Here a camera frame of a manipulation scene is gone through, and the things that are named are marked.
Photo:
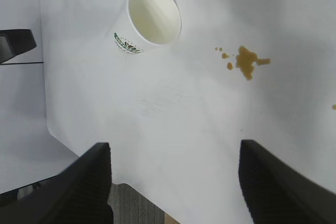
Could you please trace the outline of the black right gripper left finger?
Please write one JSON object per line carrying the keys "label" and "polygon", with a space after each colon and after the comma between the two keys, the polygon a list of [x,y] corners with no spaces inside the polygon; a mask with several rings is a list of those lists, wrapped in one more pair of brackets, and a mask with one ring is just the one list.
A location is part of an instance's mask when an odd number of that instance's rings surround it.
{"label": "black right gripper left finger", "polygon": [[1,208],[1,223],[113,223],[108,143],[96,143],[28,196]]}

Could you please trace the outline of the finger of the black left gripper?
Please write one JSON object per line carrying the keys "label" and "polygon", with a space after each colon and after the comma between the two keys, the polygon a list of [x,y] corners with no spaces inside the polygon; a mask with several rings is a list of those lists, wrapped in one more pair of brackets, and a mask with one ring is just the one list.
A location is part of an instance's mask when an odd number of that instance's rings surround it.
{"label": "finger of the black left gripper", "polygon": [[1,64],[37,47],[30,29],[1,30]]}

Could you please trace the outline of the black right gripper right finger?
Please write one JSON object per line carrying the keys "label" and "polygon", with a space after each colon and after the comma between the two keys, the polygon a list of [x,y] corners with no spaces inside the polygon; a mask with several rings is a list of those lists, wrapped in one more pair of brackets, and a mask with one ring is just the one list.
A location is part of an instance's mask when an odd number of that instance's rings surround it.
{"label": "black right gripper right finger", "polygon": [[254,223],[335,223],[335,194],[254,140],[242,140],[239,184]]}

